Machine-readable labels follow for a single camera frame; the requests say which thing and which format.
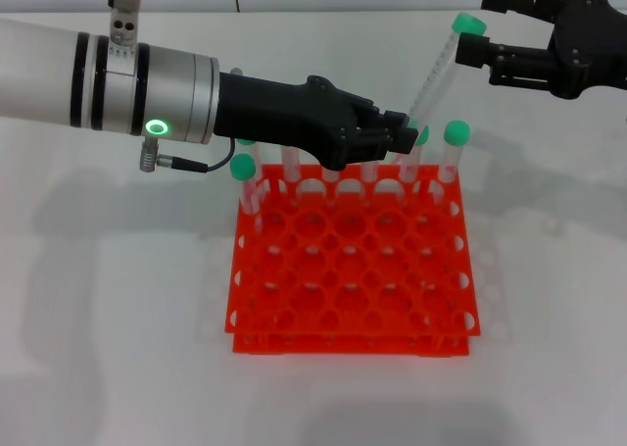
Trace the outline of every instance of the test tube rack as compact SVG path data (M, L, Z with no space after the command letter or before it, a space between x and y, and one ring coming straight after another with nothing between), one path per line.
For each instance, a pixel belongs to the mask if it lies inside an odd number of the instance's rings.
M225 331L248 354L452 357L480 334L459 178L434 200L438 166L416 181L380 165L335 182L263 165L260 212L239 206Z

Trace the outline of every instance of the green led ring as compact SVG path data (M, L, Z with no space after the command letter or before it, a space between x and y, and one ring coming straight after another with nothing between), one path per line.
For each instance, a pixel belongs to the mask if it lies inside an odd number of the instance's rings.
M146 123L146 132L152 135L165 135L169 131L169 127L166 122L161 120L150 120Z

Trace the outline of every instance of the test tube cap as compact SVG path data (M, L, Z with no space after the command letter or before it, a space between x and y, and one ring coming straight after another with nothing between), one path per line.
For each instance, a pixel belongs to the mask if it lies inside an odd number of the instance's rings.
M238 181L246 181L255 176L255 160L248 154L237 154L229 164L231 176Z
M422 132L419 134L418 138L415 140L415 145L424 145L429 140L429 126L426 125Z
M451 121L444 129L444 140L449 145L463 147L470 138L470 126L464 121Z
M454 32L462 34L467 32L469 34L476 34L477 36L483 36L488 26L476 17L468 13L459 13L455 18L453 25L451 26Z

